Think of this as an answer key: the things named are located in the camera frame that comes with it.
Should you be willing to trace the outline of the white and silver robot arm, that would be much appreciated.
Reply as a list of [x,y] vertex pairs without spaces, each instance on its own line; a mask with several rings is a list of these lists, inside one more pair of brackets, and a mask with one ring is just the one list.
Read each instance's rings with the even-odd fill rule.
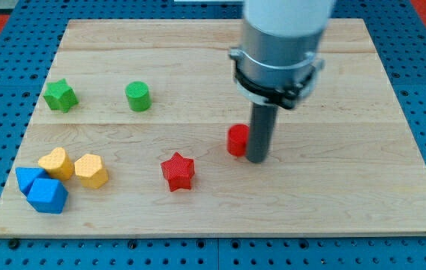
[[293,109],[313,91],[335,0],[245,0],[239,45],[229,51],[238,91],[261,106]]

